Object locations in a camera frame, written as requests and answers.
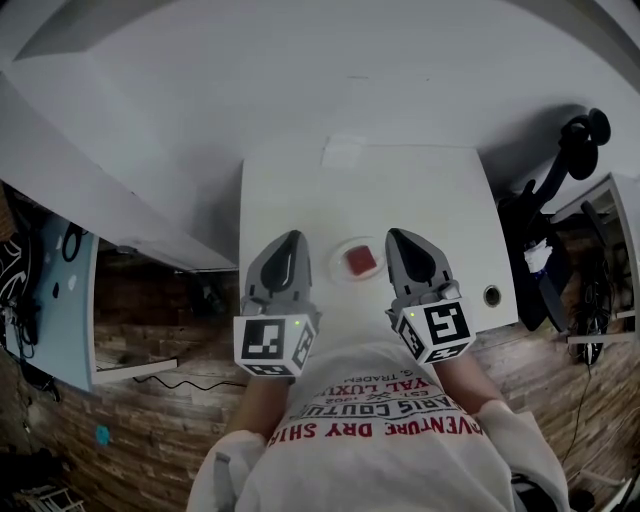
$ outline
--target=white table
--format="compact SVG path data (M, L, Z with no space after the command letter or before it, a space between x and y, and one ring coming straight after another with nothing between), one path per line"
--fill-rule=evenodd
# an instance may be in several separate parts
M609 174L583 195L561 208L551 218L551 223L563 221L576 213L581 213L583 202L589 201L597 213L607 213L609 218L619 218L622 233L624 235L627 253L629 254L629 267L631 269L631 281L633 283L634 297L640 292L640 274L638 272L638 256L640 255L640 183L638 180ZM640 325L640 311L625 311L616 313L616 319L626 316L635 316L636 326ZM635 332L623 332L617 334L599 334L590 336L569 336L569 343L614 343L618 341L636 341L640 334Z
M395 297L386 271L378 280L337 284L331 253L346 239L371 236L384 247L390 228L435 244L471 301L477 331L518 321L502 229L475 150L434 146L365 146L350 169L322 167L324 141L274 143L244 162L240 281L251 261L279 235L302 231L309 242L311 300L323 313L318 353L373 337L398 339L385 315ZM485 304L495 285L502 302Z
M176 359L155 363L100 369L96 366L93 339L93 289L97 236L85 232L72 261L62 257L69 221L51 214L40 237L44 262L33 297L40 311L36 316L38 344L28 362L45 373L85 391L103 384L178 366ZM67 257L73 254L75 236L69 238ZM7 350L20 356L15 327L5 325Z

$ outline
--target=red object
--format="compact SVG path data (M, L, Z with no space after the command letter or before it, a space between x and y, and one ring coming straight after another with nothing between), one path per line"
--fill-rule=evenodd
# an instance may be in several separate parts
M376 260L366 245L360 245L349 249L344 257L347 259L349 269L354 276L359 276L365 272L376 268Z

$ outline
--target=white wall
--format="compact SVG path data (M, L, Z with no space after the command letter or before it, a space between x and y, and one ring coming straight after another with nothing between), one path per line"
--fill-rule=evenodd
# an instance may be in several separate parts
M242 160L295 134L475 147L499 191L545 168L576 105L598 106L613 126L598 174L640 173L634 60L578 0L514 3L182 0L108 34L88 17L100 37L75 54L44 55L41 31L5 73L104 172L235 261Z
M638 173L637 92L574 37L505 2L177 2L92 53L214 199L254 148L299 132L477 147L500 189L555 153L568 119L557 113L574 104L602 108L614 126L599 172ZM522 155L518 142L530 148L542 132L545 147L528 152L537 165L513 161L509 146Z
M78 151L1 76L0 111L3 181L98 236L169 265L231 266Z

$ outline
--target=white box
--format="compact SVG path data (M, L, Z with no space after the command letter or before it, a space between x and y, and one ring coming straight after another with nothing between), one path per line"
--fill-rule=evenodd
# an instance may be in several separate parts
M260 377L297 377L316 337L308 315L237 316L233 319L236 364Z
M396 331L420 364L457 357L476 339L465 297L404 308Z

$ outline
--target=black cable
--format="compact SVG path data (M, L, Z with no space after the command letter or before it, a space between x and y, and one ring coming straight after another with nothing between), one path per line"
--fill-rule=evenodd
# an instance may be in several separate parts
M161 381L155 375L151 375L150 377L146 377L144 379L138 379L136 377L133 378L133 380L135 380L138 384L142 384L143 382L147 382L148 380L151 380L151 379L157 380L160 384L162 384L165 388L168 388L168 389L176 389L177 387L182 386L183 384L189 384L190 386L193 386L194 388L198 388L200 391L209 391L210 389L213 389L215 387L222 386L222 385L237 386L239 388L246 388L247 387L246 384L241 384L239 382L231 382L229 380L223 380L222 382L218 382L217 384L214 384L211 387L202 388L202 387L198 386L197 384L194 384L193 382L191 382L189 380L183 380L182 382L178 382L175 386L170 386L169 384Z
M67 232L64 234L64 241L62 243L62 258L67 263L71 263L76 259L78 252L80 251L80 244L82 243L82 237L86 235L88 231L83 232L83 229L79 226L76 226L73 222L69 222L69 226L67 227ZM71 256L67 255L67 244L69 243L69 239L74 237L75 246L73 247L73 253Z
M589 389L589 383L591 382L591 367L587 365L587 371L589 372L589 377L587 378L587 385L584 387L584 391L582 392L582 398L580 399L580 404L578 405L578 417L576 418L576 428L573 431L573 439L571 440L571 444L569 445L569 449L562 459L562 465L564 466L567 457L571 453L574 443L576 442L576 437L578 436L578 426L580 425L580 411L582 410L582 403L584 402L584 397L587 395L587 389Z

